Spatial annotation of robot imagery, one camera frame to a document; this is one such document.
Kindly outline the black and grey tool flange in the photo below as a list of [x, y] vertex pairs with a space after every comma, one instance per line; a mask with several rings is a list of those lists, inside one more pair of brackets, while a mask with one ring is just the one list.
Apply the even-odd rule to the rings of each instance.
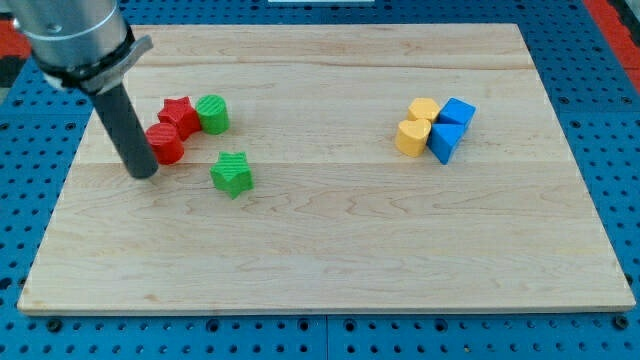
[[95, 31], [54, 37], [45, 49], [34, 47], [34, 59], [55, 88], [76, 88], [88, 95], [102, 95], [122, 84], [124, 75], [154, 46], [149, 35], [138, 39], [129, 25], [122, 41], [112, 50], [97, 48], [104, 39]]

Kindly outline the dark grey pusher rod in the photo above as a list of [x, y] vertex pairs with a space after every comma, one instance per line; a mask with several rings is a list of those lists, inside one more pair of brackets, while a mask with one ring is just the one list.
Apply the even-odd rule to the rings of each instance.
[[89, 98], [128, 174], [134, 179], [153, 176], [158, 162], [124, 85]]

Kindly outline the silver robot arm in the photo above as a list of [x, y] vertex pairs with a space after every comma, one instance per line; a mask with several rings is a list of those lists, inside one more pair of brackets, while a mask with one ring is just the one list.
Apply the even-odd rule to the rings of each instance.
[[129, 175], [154, 175], [158, 161], [123, 84], [153, 43], [135, 37], [118, 1], [4, 0], [1, 9], [27, 38], [46, 81], [88, 96]]

